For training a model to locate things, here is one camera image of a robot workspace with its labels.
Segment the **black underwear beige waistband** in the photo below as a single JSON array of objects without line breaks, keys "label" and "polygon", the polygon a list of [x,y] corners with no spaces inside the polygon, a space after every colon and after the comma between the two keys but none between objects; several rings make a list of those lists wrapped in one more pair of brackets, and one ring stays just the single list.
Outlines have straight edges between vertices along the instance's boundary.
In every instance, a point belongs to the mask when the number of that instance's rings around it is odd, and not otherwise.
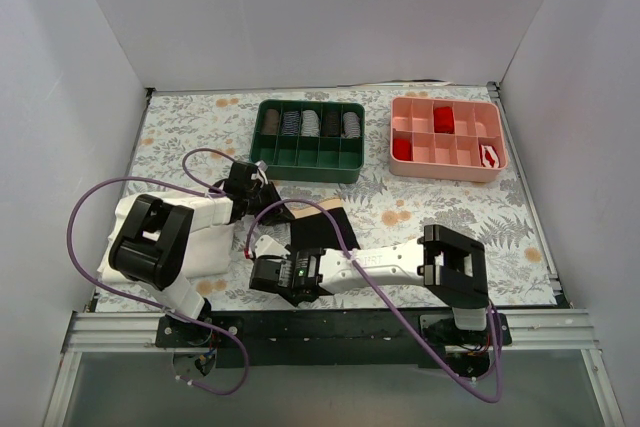
[{"label": "black underwear beige waistband", "polygon": [[[332,198],[320,202],[319,205],[335,220],[346,248],[348,250],[360,249],[342,201],[339,198]],[[294,208],[292,213],[294,220],[290,224],[290,245],[293,249],[341,249],[333,224],[319,210],[312,206],[306,206]]]}]

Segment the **pink divided organizer tray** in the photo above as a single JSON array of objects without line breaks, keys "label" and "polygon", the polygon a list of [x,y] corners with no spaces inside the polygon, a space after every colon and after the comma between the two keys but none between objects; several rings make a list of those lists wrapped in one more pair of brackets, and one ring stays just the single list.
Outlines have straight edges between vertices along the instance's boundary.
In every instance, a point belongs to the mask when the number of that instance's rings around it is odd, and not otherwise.
[{"label": "pink divided organizer tray", "polygon": [[[434,132],[433,110],[451,106],[455,133]],[[489,183],[509,163],[498,107],[490,102],[400,96],[391,103],[389,170],[403,177]],[[412,160],[396,160],[395,138],[411,141]],[[500,158],[497,169],[481,165],[479,145],[492,145]]]}]

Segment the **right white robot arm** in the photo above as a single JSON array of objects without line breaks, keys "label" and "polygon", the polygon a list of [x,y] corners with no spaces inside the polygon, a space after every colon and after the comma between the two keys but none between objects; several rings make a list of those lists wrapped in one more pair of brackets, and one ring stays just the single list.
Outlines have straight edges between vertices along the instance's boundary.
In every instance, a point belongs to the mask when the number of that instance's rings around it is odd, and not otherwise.
[{"label": "right white robot arm", "polygon": [[402,244],[349,253],[285,247],[263,235],[249,258],[249,287],[293,306],[371,284],[418,286],[452,309],[452,330],[460,342],[475,344],[489,331],[485,246],[441,225],[427,225],[420,238]]}]

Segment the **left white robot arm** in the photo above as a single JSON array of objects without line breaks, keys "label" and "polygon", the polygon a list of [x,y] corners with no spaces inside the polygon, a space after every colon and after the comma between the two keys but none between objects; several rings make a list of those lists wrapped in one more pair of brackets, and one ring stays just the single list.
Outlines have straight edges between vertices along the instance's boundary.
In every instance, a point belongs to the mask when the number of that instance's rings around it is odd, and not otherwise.
[{"label": "left white robot arm", "polygon": [[263,161],[236,161],[228,177],[204,194],[154,192],[118,203],[103,265],[184,315],[178,334],[190,346],[205,345],[213,324],[206,317],[210,305],[183,268],[228,270],[234,225],[280,200],[266,170]]}]

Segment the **brown rolled underwear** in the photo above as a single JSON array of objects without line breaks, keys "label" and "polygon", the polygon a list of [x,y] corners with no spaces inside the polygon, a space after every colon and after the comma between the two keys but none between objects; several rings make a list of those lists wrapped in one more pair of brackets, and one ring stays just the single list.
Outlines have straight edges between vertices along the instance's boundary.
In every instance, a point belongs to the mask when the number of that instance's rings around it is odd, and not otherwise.
[{"label": "brown rolled underwear", "polygon": [[263,135],[277,135],[280,124],[280,112],[277,109],[269,108],[266,110],[261,133]]}]

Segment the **white grey striped roll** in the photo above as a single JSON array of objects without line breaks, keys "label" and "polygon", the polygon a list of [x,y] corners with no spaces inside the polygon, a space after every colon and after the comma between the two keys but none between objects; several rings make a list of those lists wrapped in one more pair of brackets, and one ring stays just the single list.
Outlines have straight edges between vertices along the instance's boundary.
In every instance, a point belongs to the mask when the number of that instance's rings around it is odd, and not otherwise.
[{"label": "white grey striped roll", "polygon": [[302,137],[320,136],[320,118],[314,110],[304,110],[301,117],[300,135]]}]

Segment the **blue striped rolled underwear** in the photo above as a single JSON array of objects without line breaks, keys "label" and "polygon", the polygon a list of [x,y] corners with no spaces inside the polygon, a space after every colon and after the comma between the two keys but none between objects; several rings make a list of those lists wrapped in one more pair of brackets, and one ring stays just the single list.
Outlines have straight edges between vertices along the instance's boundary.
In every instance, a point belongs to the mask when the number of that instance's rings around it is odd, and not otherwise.
[{"label": "blue striped rolled underwear", "polygon": [[281,119],[281,134],[283,136],[297,136],[300,130],[300,112],[285,111]]}]

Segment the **black rolled underwear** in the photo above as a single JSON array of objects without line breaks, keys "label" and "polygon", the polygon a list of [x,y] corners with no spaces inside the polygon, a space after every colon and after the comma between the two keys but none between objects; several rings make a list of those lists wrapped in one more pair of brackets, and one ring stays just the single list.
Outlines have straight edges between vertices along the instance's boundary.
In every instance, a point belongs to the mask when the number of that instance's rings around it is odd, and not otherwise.
[{"label": "black rolled underwear", "polygon": [[321,135],[323,137],[339,137],[341,135],[340,113],[328,111],[323,114]]}]

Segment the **grey white rolled underwear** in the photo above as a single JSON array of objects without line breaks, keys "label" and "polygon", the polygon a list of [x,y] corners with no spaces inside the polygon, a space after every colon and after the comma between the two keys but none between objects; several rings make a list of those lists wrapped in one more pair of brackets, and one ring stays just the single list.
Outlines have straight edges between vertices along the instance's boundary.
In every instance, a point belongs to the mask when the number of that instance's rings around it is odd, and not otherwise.
[{"label": "grey white rolled underwear", "polygon": [[362,134],[361,120],[356,112],[343,114],[343,137],[348,139],[360,138]]}]

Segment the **red rolled underwear lower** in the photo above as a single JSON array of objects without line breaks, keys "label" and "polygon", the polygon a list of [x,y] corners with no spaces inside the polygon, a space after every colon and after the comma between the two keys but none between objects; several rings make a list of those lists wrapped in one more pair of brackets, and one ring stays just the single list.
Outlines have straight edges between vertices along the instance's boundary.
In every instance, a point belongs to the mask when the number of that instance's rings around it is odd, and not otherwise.
[{"label": "red rolled underwear lower", "polygon": [[395,138],[392,143],[392,154],[396,160],[410,162],[412,160],[411,141],[404,138]]}]

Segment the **red rolled underwear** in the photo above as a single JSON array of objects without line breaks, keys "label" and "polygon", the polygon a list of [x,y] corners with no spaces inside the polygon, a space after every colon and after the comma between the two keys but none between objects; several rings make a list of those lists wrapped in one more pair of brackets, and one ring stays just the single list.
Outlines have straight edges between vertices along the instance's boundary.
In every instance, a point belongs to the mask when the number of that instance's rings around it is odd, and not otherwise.
[{"label": "red rolled underwear", "polygon": [[395,138],[392,143],[392,154],[396,160],[410,162],[412,160],[411,141],[404,138]]},{"label": "red rolled underwear", "polygon": [[433,110],[433,118],[435,133],[455,133],[454,113],[451,106],[435,107]]}]

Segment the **red white striped roll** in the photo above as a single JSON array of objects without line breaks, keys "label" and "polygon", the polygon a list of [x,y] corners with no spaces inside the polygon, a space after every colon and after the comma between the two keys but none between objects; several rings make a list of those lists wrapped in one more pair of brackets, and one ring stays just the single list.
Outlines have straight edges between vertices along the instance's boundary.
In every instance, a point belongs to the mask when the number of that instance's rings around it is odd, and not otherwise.
[{"label": "red white striped roll", "polygon": [[479,145],[481,165],[485,168],[497,169],[500,167],[500,158],[497,150],[488,144]]}]

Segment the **green divided organizer tray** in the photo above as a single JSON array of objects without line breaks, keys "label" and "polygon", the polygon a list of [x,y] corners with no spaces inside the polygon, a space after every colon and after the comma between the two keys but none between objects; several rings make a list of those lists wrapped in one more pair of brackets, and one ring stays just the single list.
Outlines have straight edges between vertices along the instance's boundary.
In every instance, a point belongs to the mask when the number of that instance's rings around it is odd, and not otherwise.
[{"label": "green divided organizer tray", "polygon": [[[267,109],[280,112],[280,124],[277,135],[261,133],[263,117]],[[314,110],[320,118],[320,136],[302,137],[283,136],[281,119],[285,111],[300,112]],[[339,137],[323,137],[321,126],[323,114],[337,111],[341,119],[341,135]],[[361,120],[362,134],[360,138],[343,137],[343,114],[356,112]],[[365,111],[357,103],[318,102],[268,99],[258,108],[253,139],[250,148],[252,162],[264,161],[268,165],[267,175],[271,179],[301,182],[324,182],[352,184],[360,175],[365,156]]]}]

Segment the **white folded cloth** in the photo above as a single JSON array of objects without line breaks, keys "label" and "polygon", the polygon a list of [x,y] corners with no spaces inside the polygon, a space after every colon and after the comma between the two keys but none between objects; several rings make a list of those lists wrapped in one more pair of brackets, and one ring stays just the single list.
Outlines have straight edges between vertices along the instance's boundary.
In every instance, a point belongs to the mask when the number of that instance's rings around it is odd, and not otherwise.
[{"label": "white folded cloth", "polygon": [[[189,239],[181,272],[187,278],[224,274],[229,270],[234,227],[229,223],[233,202],[228,198],[200,197],[172,192],[151,192],[164,204],[191,208],[194,211]],[[107,249],[98,273],[106,284],[130,283],[121,273],[109,266],[108,257],[117,234],[141,194],[120,200],[115,209],[115,225],[107,237]]]}]

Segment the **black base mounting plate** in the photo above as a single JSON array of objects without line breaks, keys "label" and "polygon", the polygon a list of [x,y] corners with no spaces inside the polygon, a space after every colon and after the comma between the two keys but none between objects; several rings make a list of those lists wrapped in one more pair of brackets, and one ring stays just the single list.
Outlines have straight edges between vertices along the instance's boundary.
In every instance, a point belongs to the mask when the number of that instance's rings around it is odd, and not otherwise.
[{"label": "black base mounting plate", "polygon": [[[445,308],[403,308],[402,316],[444,359],[447,348],[482,351],[487,328],[462,331]],[[330,365],[417,365],[438,368],[388,309],[218,311],[206,322],[234,334],[245,345],[251,367]],[[160,318],[155,346],[181,351],[213,347],[217,367],[243,366],[238,345],[208,329]]]}]

